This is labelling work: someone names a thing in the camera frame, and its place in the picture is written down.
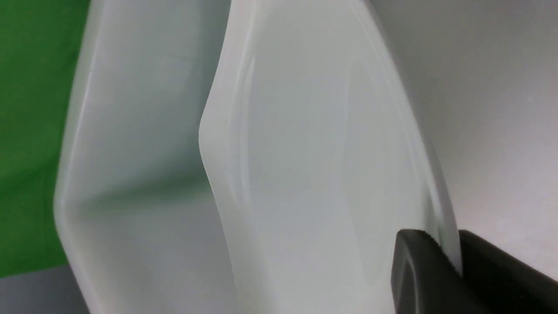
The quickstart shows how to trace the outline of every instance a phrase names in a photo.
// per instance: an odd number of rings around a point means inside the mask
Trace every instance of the curved plastic edge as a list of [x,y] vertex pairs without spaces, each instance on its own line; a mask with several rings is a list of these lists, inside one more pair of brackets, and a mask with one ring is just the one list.
[[70,266],[74,272],[81,293],[84,295],[85,302],[92,313],[104,312],[102,308],[100,308],[101,302],[98,302],[93,290],[87,284],[89,281],[86,274],[79,268],[79,265],[82,265],[82,262],[79,260],[77,254],[74,254],[75,245],[72,241],[71,232],[68,227],[68,217],[72,213],[69,212],[68,208],[70,208],[69,204],[75,202],[75,200],[70,199],[66,190],[69,184],[68,175],[71,168],[72,151],[76,138],[78,137],[81,116],[85,108],[88,85],[93,71],[93,63],[96,57],[96,45],[100,34],[100,26],[102,23],[105,3],[106,0],[92,0],[89,5],[88,18],[78,58],[78,66],[76,67],[70,95],[54,195],[54,220],[56,231],[58,232],[64,252],[70,262]]
[[425,127],[424,117],[420,114],[420,104],[414,101],[416,97],[413,97],[412,85],[410,81],[407,79],[405,75],[405,71],[401,66],[401,62],[398,60],[397,54],[395,50],[392,48],[392,44],[389,40],[389,37],[386,35],[385,30],[382,27],[381,19],[377,16],[375,10],[372,8],[372,5],[368,1],[361,1],[364,6],[367,7],[367,10],[358,10],[356,11],[357,14],[370,14],[372,15],[372,20],[376,24],[376,27],[379,29],[382,39],[385,44],[385,52],[387,52],[386,60],[391,60],[393,66],[395,67],[398,80],[403,87],[403,94],[406,97],[407,103],[409,103],[411,107],[411,114],[412,117],[407,119],[408,121],[413,121],[413,126],[416,128],[417,132],[411,132],[411,134],[415,133],[419,136],[411,142],[417,142],[422,144],[422,150],[425,152],[426,160],[425,165],[429,167],[430,173],[426,173],[425,176],[428,180],[428,186],[430,189],[430,194],[433,196],[432,201],[434,205],[434,209],[436,210],[436,217],[440,219],[437,222],[437,228],[441,231],[442,234],[448,236],[442,236],[440,234],[436,235],[437,239],[439,239],[439,245],[443,249],[444,253],[447,255],[451,263],[453,264],[454,268],[457,270],[459,274],[463,273],[463,262],[461,260],[461,247],[459,242],[459,231],[457,227],[457,222],[455,219],[453,205],[451,204],[451,199],[449,196],[449,191],[447,185],[445,183],[444,174],[442,172],[442,168],[438,157],[436,155],[436,151],[434,149],[433,143],[430,141],[430,137],[428,135],[427,128]]
[[[201,117],[199,146],[201,159],[215,196],[215,203],[223,223],[225,238],[229,246],[229,256],[233,268],[234,283],[237,287],[238,305],[241,312],[266,312],[273,308],[269,284],[266,284],[266,270],[262,261],[254,260],[258,254],[258,244],[251,236],[251,226],[247,208],[239,204],[232,182],[232,134],[238,132],[238,125],[231,124],[232,112],[241,101],[242,81],[249,69],[251,39],[256,29],[257,19],[262,18],[265,5],[254,0],[234,0],[230,6],[229,20],[219,64],[209,92],[208,101]],[[231,245],[242,244],[231,250]]]

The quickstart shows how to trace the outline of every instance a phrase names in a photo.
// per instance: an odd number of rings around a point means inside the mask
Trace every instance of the green backdrop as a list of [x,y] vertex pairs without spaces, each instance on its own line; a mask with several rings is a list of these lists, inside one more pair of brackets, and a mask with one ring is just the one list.
[[89,0],[0,0],[0,278],[66,263],[52,200]]

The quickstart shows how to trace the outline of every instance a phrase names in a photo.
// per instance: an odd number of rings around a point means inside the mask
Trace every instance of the frosted plastic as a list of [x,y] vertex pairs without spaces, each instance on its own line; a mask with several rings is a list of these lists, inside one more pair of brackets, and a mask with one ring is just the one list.
[[198,147],[229,5],[92,0],[55,201],[92,314],[238,313]]
[[399,229],[458,271],[439,165],[366,0],[234,0],[200,126],[241,313],[392,313]]

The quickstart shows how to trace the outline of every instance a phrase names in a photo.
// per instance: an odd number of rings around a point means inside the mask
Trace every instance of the white plastic container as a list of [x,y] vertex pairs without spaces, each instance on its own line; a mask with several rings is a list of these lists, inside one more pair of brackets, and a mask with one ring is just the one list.
[[416,111],[367,0],[232,2],[200,150],[241,313],[392,313],[404,228],[460,270]]
[[391,313],[401,228],[460,269],[367,0],[228,8],[92,1],[55,203],[92,314]]
[[238,313],[198,148],[229,5],[91,2],[55,216],[92,314]]

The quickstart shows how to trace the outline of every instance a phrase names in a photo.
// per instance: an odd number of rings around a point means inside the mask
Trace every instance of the gray surface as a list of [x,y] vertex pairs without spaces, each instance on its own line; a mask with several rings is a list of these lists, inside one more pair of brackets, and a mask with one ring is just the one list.
[[558,279],[558,1],[371,1],[458,226]]
[[89,314],[69,266],[0,279],[1,314]]

